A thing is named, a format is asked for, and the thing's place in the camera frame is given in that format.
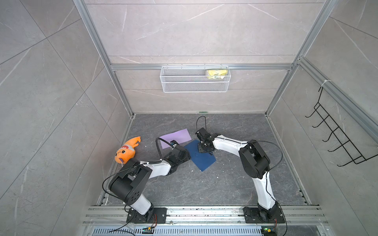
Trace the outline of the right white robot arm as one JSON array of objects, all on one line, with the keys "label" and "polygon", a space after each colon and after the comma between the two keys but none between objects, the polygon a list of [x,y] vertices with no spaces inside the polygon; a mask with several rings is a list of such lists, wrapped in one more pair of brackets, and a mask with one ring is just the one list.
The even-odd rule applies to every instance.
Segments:
[{"label": "right white robot arm", "polygon": [[212,153],[223,150],[240,157],[243,169],[253,179],[258,194],[258,216],[263,222],[273,220],[279,210],[270,182],[270,159],[257,140],[239,141],[205,129],[196,132],[199,151]]}]

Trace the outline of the purple envelope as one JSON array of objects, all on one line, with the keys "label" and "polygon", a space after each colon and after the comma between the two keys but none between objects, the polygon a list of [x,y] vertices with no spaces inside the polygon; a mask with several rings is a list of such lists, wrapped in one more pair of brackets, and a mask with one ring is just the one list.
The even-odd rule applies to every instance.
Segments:
[{"label": "purple envelope", "polygon": [[192,140],[187,129],[182,129],[173,133],[165,134],[165,135],[160,136],[160,138],[163,140],[166,140],[169,143],[174,140],[179,144]]}]

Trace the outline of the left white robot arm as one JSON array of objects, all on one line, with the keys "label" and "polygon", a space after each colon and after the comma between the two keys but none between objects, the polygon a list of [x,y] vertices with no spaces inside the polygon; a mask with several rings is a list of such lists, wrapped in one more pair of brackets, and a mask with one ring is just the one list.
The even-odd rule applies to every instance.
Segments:
[{"label": "left white robot arm", "polygon": [[175,146],[163,159],[154,162],[130,159],[113,177],[108,188],[117,198],[135,210],[144,221],[154,217],[154,205],[143,195],[149,179],[169,176],[178,167],[191,159],[189,151],[183,146]]}]

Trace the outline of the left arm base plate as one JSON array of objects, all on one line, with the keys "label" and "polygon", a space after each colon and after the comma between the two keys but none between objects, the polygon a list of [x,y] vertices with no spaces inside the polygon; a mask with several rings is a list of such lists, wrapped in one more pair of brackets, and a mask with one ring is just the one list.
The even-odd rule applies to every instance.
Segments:
[{"label": "left arm base plate", "polygon": [[154,224],[164,224],[167,217],[167,208],[165,207],[155,207],[148,210],[145,214],[140,214],[134,209],[128,210],[127,223],[154,223]]}]

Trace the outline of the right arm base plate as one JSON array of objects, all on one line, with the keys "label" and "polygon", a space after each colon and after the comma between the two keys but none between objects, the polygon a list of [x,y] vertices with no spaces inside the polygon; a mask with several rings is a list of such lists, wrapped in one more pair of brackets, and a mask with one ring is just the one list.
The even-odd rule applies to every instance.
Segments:
[{"label": "right arm base plate", "polygon": [[266,210],[259,207],[244,207],[243,214],[245,222],[249,224],[284,224],[286,220],[284,214],[279,207],[273,207]]}]

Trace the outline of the dark blue envelope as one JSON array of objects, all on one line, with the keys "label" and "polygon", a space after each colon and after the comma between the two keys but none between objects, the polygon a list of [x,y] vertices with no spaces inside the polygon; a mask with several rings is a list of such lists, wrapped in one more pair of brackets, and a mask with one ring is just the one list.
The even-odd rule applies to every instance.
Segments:
[{"label": "dark blue envelope", "polygon": [[198,149],[198,145],[200,144],[200,141],[193,140],[192,142],[185,145],[185,148],[189,151],[192,162],[198,167],[200,171],[204,172],[216,162],[216,158],[212,154],[209,154],[207,152],[200,153]]}]

